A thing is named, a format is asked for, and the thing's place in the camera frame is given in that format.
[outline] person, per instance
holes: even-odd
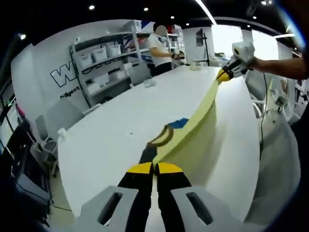
[[[147,39],[147,45],[155,65],[155,75],[172,70],[172,58],[180,58],[180,55],[168,51],[166,47],[167,38],[164,37],[166,32],[167,28],[156,22],[154,24],[154,33]]]
[[[282,0],[281,6],[285,7],[295,19],[302,30],[302,35],[309,39],[309,16],[305,9],[309,9],[309,1]],[[264,73],[272,73],[295,80],[306,80],[309,77],[309,46],[304,49],[301,58],[287,60],[260,60],[253,59],[250,68]],[[283,212],[270,225],[267,231],[306,231],[307,219],[306,210],[308,208],[309,196],[309,157],[308,157],[308,136],[309,132],[309,105],[307,105],[301,119],[291,126],[297,140],[298,155],[300,161],[301,177],[297,191],[291,201],[287,204]]]

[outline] white table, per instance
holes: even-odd
[[[164,125],[192,116],[218,71],[215,67],[201,71],[180,67],[157,76],[155,87],[141,84],[119,95],[70,128],[65,140],[59,139],[62,184],[76,217],[85,202],[107,186],[118,185]],[[243,78],[219,86],[216,107],[212,152],[218,156],[205,188],[227,203],[232,215],[244,221],[257,183],[259,139]],[[152,197],[146,231],[161,231],[163,221],[154,193]]]

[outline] white t-shirt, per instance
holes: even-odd
[[[169,53],[168,49],[166,48],[165,42],[160,42],[158,36],[156,36],[155,34],[151,34],[148,37],[147,46],[148,48],[156,47],[162,53]],[[171,57],[154,57],[154,56],[151,57],[156,67],[159,66],[160,64],[172,62]]]

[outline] brown curved marking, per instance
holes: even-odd
[[[157,143],[157,144],[153,143],[155,140],[161,138],[166,133],[166,131],[168,131],[169,134],[168,134],[168,136],[166,137],[165,140],[163,140],[162,142]],[[174,129],[172,127],[170,127],[169,125],[165,125],[162,132],[155,139],[150,141],[148,143],[148,145],[152,145],[152,146],[156,146],[156,147],[164,146],[172,140],[173,135],[174,135]]]

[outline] monitor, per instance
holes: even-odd
[[[197,47],[203,46],[203,28],[197,32]]]

